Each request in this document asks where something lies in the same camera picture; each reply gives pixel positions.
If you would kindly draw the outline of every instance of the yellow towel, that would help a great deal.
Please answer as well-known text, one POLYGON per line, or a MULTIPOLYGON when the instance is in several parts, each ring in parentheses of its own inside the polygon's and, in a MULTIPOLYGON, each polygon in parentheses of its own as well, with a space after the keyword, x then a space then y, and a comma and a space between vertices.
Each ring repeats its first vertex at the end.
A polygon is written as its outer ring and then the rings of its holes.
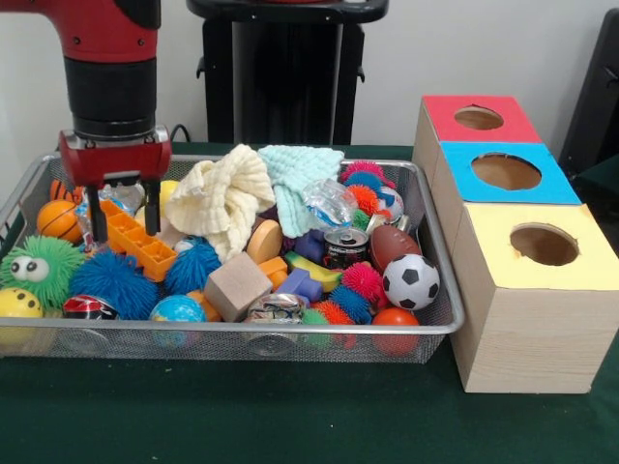
POLYGON ((238 145, 218 162, 197 163, 165 205, 176 229, 204 237, 220 261, 247 244, 257 213, 275 205, 267 167, 247 145, 238 145))

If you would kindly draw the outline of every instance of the light blue cloth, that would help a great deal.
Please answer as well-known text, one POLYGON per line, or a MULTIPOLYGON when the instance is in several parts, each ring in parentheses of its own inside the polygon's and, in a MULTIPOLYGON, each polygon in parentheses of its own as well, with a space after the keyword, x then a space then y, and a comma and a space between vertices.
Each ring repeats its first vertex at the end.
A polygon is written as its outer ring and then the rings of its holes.
POLYGON ((336 181, 344 153, 331 148, 271 145, 259 150, 258 155, 266 163, 273 184, 283 235, 301 237, 313 224, 303 189, 315 181, 336 181))

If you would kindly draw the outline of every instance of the box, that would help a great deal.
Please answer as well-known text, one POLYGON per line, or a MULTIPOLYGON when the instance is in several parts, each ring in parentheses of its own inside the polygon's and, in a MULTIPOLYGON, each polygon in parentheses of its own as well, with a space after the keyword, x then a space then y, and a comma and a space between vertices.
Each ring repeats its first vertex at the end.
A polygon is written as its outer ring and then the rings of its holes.
POLYGON ((424 96, 413 161, 432 186, 441 142, 540 143, 513 97, 424 96))
POLYGON ((443 142, 440 146, 431 191, 450 253, 463 201, 581 203, 544 144, 443 142))
POLYGON ((619 327, 619 260, 586 206, 467 203, 453 263, 467 392, 589 392, 619 327))

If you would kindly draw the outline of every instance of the black object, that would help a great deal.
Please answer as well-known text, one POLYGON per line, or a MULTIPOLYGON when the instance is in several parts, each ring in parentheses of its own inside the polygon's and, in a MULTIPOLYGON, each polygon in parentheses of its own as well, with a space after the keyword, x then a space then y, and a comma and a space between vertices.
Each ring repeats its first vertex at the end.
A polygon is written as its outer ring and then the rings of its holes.
POLYGON ((205 18, 209 141, 350 144, 360 23, 383 17, 389 0, 268 4, 187 0, 205 18))
POLYGON ((619 9, 602 24, 559 162, 573 177, 619 153, 619 9))
POLYGON ((155 126, 157 60, 87 63, 65 58, 75 132, 95 140, 131 138, 155 126))

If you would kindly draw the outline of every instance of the white wall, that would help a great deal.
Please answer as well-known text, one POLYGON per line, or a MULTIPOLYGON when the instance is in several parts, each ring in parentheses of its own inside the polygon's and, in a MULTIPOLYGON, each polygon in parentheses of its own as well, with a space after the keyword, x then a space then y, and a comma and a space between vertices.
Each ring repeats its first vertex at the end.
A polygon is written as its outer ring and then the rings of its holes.
MULTIPOLYGON (((201 20, 163 0, 159 120, 206 136, 201 20)), ((411 144, 428 93, 518 97, 558 154, 611 0, 391 0, 366 26, 366 84, 354 143, 411 144)), ((28 163, 71 126, 59 41, 42 17, 0 14, 0 200, 28 163)))

